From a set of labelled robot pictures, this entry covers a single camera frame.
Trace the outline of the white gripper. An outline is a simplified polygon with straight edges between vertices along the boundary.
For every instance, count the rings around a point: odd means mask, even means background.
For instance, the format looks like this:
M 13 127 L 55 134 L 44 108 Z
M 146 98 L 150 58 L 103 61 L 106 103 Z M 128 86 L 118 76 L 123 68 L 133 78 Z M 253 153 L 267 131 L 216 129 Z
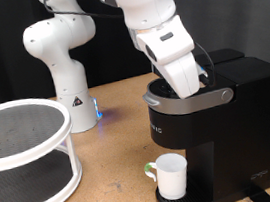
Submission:
M 146 45 L 148 58 L 180 99 L 188 98 L 200 89 L 193 49 L 191 38 L 185 42 L 164 42 L 154 47 Z

